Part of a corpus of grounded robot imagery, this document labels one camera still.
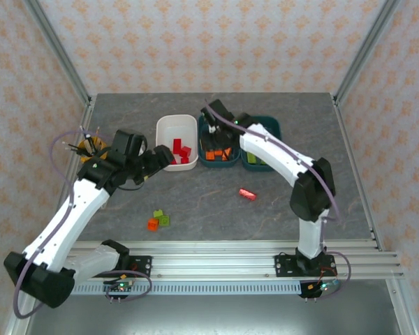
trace red lego brick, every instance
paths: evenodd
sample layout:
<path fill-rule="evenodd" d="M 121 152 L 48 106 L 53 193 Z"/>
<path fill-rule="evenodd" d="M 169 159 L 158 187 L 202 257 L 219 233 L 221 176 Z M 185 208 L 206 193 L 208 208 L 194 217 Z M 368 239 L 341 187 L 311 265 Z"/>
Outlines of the red lego brick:
<path fill-rule="evenodd" d="M 147 222 L 147 229 L 151 232 L 156 232 L 159 229 L 160 220 L 157 218 L 150 218 Z"/>
<path fill-rule="evenodd" d="M 174 139 L 174 145 L 172 147 L 172 153 L 174 155 L 179 155 L 180 152 L 182 152 L 182 139 L 175 138 Z"/>
<path fill-rule="evenodd" d="M 182 150 L 180 150 L 180 157 L 188 158 L 190 155 L 191 155 L 191 148 L 182 147 Z"/>
<path fill-rule="evenodd" d="M 254 201 L 256 199 L 256 194 L 254 194 L 254 193 L 252 193 L 250 191 L 247 191 L 245 188 L 241 188 L 239 190 L 239 194 L 242 197 L 246 197 L 247 199 L 250 199 L 251 201 Z"/>

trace gray marble surface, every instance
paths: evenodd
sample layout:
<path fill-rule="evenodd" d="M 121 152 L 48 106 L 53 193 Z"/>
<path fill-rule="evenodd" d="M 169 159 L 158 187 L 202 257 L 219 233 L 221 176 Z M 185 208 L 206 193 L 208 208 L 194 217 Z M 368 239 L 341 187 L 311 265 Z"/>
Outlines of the gray marble surface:
<path fill-rule="evenodd" d="M 312 158 L 328 159 L 344 226 L 328 224 L 326 239 L 370 237 L 329 94 L 99 94 L 89 128 L 100 126 L 107 134 L 123 127 L 140 131 L 152 148 L 157 120 L 168 114 L 198 118 L 205 98 L 220 98 L 233 114 L 272 116 L 286 144 Z M 256 201 L 239 196 L 241 187 L 257 193 Z M 186 172 L 160 171 L 139 191 L 115 192 L 79 239 L 296 240 L 298 222 L 288 204 L 290 195 L 290 186 L 276 172 L 249 172 L 240 160 L 228 169 L 209 169 L 198 162 Z M 150 232 L 147 220 L 155 209 L 169 215 L 171 224 Z"/>

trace green block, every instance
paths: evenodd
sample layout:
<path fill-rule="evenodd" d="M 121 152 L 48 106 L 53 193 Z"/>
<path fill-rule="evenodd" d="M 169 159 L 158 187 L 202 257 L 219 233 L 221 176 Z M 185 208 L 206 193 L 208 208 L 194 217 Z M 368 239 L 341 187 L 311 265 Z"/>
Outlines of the green block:
<path fill-rule="evenodd" d="M 163 215 L 163 211 L 159 209 L 158 211 L 154 211 L 154 218 L 159 218 Z"/>
<path fill-rule="evenodd" d="M 160 220 L 160 227 L 168 227 L 169 226 L 169 216 L 162 215 L 158 218 Z"/>
<path fill-rule="evenodd" d="M 247 162 L 250 164 L 256 164 L 256 156 L 254 156 L 251 152 L 247 152 Z"/>

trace white plastic container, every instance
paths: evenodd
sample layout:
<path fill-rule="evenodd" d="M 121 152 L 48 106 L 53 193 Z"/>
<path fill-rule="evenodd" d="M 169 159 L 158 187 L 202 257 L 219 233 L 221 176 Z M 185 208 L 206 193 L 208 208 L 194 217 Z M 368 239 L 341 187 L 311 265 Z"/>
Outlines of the white plastic container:
<path fill-rule="evenodd" d="M 191 115 L 168 115 L 156 123 L 156 145 L 163 144 L 172 151 L 175 138 L 182 139 L 182 147 L 190 147 L 189 163 L 180 164 L 180 156 L 174 155 L 177 164 L 165 167 L 166 171 L 186 171 L 194 168 L 198 159 L 197 120 Z"/>

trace red block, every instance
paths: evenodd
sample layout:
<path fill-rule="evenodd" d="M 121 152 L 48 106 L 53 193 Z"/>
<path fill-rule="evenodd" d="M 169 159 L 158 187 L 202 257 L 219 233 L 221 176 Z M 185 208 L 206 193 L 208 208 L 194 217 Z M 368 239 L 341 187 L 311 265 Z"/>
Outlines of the red block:
<path fill-rule="evenodd" d="M 190 147 L 182 147 L 180 150 L 180 157 L 188 158 L 191 155 L 191 148 Z"/>
<path fill-rule="evenodd" d="M 239 194 L 242 197 L 246 197 L 247 199 L 250 199 L 251 201 L 254 201 L 256 199 L 256 194 L 254 194 L 254 193 L 252 193 L 250 191 L 247 191 L 245 188 L 241 188 L 239 190 Z"/>
<path fill-rule="evenodd" d="M 175 138 L 174 139 L 174 146 L 172 148 L 172 153 L 174 155 L 179 155 L 182 152 L 182 139 Z"/>

